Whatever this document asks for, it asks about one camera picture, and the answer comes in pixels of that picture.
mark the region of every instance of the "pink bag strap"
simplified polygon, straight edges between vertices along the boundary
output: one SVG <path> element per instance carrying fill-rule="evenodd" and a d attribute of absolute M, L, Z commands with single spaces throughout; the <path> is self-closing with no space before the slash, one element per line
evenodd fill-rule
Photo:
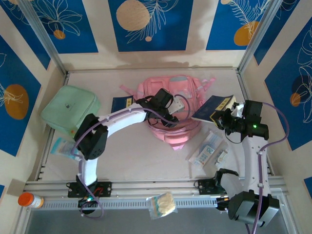
<path fill-rule="evenodd" d="M 180 144 L 188 141 L 191 134 L 185 134 L 184 136 L 165 136 L 165 141 L 169 144 Z"/>
<path fill-rule="evenodd" d="M 125 92 L 127 92 L 130 95 L 136 95 L 136 91 L 134 91 L 133 89 L 129 89 L 128 87 L 124 86 L 123 84 L 121 86 L 119 86 L 119 88 Z"/>
<path fill-rule="evenodd" d="M 184 143 L 181 144 L 181 145 L 173 145 L 173 144 L 170 144 L 170 145 L 171 145 L 171 147 L 173 148 L 173 150 L 176 151 L 176 150 L 182 149 L 183 146 L 184 146 Z"/>
<path fill-rule="evenodd" d="M 205 83 L 205 84 L 197 88 L 197 97 L 200 100 L 204 100 L 205 99 L 206 91 L 215 82 L 215 78 L 211 78 L 210 80 L 204 79 L 202 82 Z"/>

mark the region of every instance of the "white floor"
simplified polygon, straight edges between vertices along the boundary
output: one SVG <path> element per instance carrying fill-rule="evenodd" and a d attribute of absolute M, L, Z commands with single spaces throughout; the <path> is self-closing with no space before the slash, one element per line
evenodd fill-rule
<path fill-rule="evenodd" d="M 124 84 L 136 89 L 137 85 L 148 77 L 164 75 L 190 75 L 200 79 L 216 78 L 216 82 L 207 92 L 211 95 L 235 95 L 237 101 L 243 95 L 235 70 L 210 69 L 147 69 L 147 70 L 108 70 L 88 73 L 71 73 L 69 85 L 74 85 L 94 92 L 101 101 L 98 115 L 109 114 L 113 97 L 127 96 L 119 86 Z M 189 141 L 182 150 L 174 151 L 167 143 L 155 138 L 146 123 L 140 123 L 123 129 L 107 140 L 105 152 L 98 159 L 97 176 L 99 179 L 116 180 L 173 180 L 196 177 L 211 177 L 215 174 L 214 166 L 207 164 L 202 170 L 194 168 L 186 159 L 204 139 L 208 128 L 218 130 L 213 124 L 204 124 L 202 131 Z M 53 142 L 60 133 L 55 133 Z M 230 135 L 233 141 L 239 141 L 239 134 Z M 235 170 L 244 176 L 244 155 L 241 145 L 227 141 L 230 152 L 225 168 Z M 75 180 L 78 162 L 57 155 L 49 155 L 42 180 Z"/>

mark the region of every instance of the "beige circle pattern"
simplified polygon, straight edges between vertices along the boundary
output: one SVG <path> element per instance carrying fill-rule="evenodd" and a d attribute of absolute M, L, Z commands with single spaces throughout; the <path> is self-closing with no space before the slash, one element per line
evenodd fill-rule
<path fill-rule="evenodd" d="M 9 2 L 13 3 L 14 5 L 17 5 L 18 4 L 18 1 L 17 0 L 8 0 Z"/>
<path fill-rule="evenodd" d="M 221 4 L 226 5 L 229 4 L 232 0 L 221 0 Z"/>
<path fill-rule="evenodd" d="M 137 31 L 150 22 L 147 8 L 137 0 L 126 0 L 116 12 L 117 21 L 127 31 Z"/>
<path fill-rule="evenodd" d="M 146 40 L 147 42 L 150 42 L 150 41 L 152 41 L 152 38 L 151 38 L 151 37 L 146 37 L 145 40 Z"/>

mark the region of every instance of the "wall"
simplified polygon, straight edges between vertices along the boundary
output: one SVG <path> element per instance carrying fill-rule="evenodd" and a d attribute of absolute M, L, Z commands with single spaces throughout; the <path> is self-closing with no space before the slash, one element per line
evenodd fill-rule
<path fill-rule="evenodd" d="M 0 233 L 7 234 L 14 226 L 13 223 L 19 210 L 18 197 L 14 196 L 14 194 L 23 189 L 25 181 L 33 170 L 36 157 L 42 148 L 41 141 L 45 123 L 41 120 L 39 113 L 53 96 L 53 93 L 62 85 L 63 75 L 52 62 L 50 62 L 47 70 L 43 67 L 2 8 L 0 8 L 0 21 L 0 35 L 41 84 L 37 101 L 17 155 L 12 156 L 0 150 L 0 184 L 5 186 L 0 201 Z"/>
<path fill-rule="evenodd" d="M 83 1 L 97 54 L 61 54 L 69 70 L 237 66 L 244 50 L 206 51 L 218 0 L 194 0 L 185 51 L 118 52 L 107 0 Z"/>
<path fill-rule="evenodd" d="M 311 18 L 311 8 L 310 0 L 300 0 L 259 66 L 254 58 L 250 60 L 243 72 L 243 78 L 253 100 L 273 103 L 264 80 Z M 262 115 L 262 122 L 269 126 L 270 141 L 281 139 L 285 132 L 277 113 L 265 107 Z M 311 124 L 307 124 L 307 128 L 311 129 Z M 311 151 L 311 141 L 293 151 L 287 141 L 270 147 L 270 158 L 275 173 L 283 175 L 285 179 L 293 209 L 305 234 L 311 233 L 312 228 L 312 200 L 303 182 L 305 178 L 312 176 Z"/>
<path fill-rule="evenodd" d="M 30 27 L 26 27 L 17 7 L 9 10 L 10 1 L 1 0 L 0 5 L 26 41 L 33 44 L 34 40 L 26 33 Z M 269 3 L 268 0 L 43 1 L 50 9 L 40 6 L 38 0 L 30 3 L 67 70 L 237 66 Z M 128 16 L 123 23 L 118 18 L 121 6 L 125 9 L 121 15 Z"/>

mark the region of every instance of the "bag handle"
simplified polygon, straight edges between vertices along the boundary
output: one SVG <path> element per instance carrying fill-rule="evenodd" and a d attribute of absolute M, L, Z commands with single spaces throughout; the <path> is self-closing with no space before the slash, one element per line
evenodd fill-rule
<path fill-rule="evenodd" d="M 202 82 L 205 84 L 198 87 L 198 89 L 197 89 L 197 98 L 199 98 L 200 100 L 205 99 L 206 91 L 215 82 L 215 78 L 213 77 L 210 80 L 204 79 Z"/>
<path fill-rule="evenodd" d="M 124 86 L 123 84 L 121 86 L 119 86 L 119 88 L 123 91 L 125 91 L 126 93 L 130 94 L 130 95 L 135 95 L 136 92 L 133 89 L 129 89 L 128 87 Z"/>
<path fill-rule="evenodd" d="M 174 151 L 182 149 L 184 145 L 184 143 L 181 143 L 180 145 L 170 144 Z"/>

